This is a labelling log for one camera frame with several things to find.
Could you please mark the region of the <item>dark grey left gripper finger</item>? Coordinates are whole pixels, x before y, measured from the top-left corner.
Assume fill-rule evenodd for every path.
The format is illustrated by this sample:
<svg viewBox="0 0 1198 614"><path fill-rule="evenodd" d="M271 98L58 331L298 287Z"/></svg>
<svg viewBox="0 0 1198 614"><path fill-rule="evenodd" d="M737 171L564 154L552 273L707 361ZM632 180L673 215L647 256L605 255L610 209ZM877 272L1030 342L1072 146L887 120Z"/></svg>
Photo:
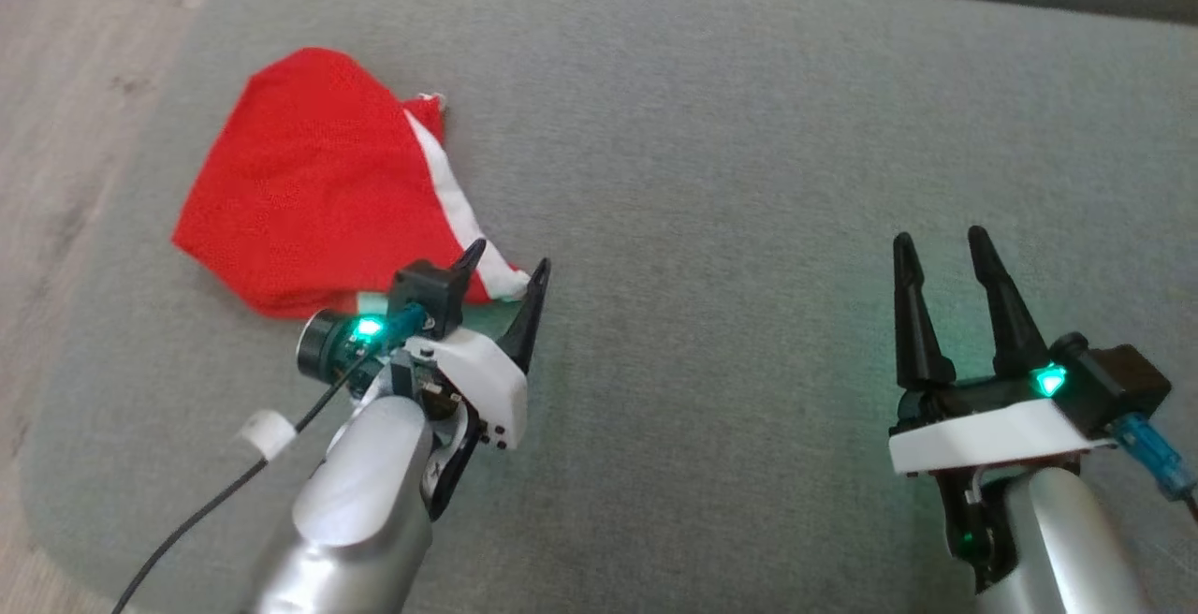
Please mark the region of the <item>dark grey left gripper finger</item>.
<svg viewBox="0 0 1198 614"><path fill-rule="evenodd" d="M462 250L449 268L449 290L456 303L482 303L489 299L482 276L476 274L482 259L488 253L488 239L478 238Z"/></svg>
<svg viewBox="0 0 1198 614"><path fill-rule="evenodd" d="M551 268L550 259L541 259L536 265L524 291L520 310L515 314L504 334L495 340L502 353L525 375L528 373L532 365Z"/></svg>

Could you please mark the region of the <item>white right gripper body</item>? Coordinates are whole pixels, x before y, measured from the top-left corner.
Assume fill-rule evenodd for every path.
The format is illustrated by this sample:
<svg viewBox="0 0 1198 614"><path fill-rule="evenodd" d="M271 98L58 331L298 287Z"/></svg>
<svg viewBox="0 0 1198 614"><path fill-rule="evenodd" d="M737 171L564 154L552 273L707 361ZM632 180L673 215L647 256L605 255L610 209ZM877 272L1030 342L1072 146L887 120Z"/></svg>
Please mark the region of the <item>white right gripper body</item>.
<svg viewBox="0 0 1198 614"><path fill-rule="evenodd" d="M1014 379L908 389L887 440L895 473L972 469L1113 446L1108 436L1083 434L1054 403L1066 376L1035 371Z"/></svg>

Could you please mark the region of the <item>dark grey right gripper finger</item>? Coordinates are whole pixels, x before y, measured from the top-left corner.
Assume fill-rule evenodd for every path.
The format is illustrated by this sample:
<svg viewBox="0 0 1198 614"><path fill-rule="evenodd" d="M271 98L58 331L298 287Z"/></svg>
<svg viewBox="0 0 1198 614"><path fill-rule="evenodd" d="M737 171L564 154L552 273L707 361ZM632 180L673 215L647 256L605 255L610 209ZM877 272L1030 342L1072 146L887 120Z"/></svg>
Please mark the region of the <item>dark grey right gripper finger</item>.
<svg viewBox="0 0 1198 614"><path fill-rule="evenodd" d="M991 241L991 235L985 227L972 226L968 241L972 268L986 292L994 341L994 375L1006 379L1021 378L1048 366L1051 358L1043 334L1031 320L1014 276L1010 276L1006 266L1002 263L1000 253Z"/></svg>
<svg viewBox="0 0 1198 614"><path fill-rule="evenodd" d="M925 274L908 233L893 242L896 384L903 389L950 387L956 367L942 353L922 294Z"/></svg>

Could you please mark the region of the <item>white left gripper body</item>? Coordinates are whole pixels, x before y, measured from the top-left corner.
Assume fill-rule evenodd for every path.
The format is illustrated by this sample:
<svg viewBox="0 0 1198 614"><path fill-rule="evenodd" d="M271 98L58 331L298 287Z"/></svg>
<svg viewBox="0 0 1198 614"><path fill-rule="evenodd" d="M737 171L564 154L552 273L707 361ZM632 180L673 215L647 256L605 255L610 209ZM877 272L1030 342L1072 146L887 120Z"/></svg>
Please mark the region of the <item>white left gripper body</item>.
<svg viewBox="0 0 1198 614"><path fill-rule="evenodd" d="M399 348L412 359L429 351L436 370L488 422L490 440L506 449L520 446L527 422L527 378L491 338L458 328L440 341L407 338Z"/></svg>

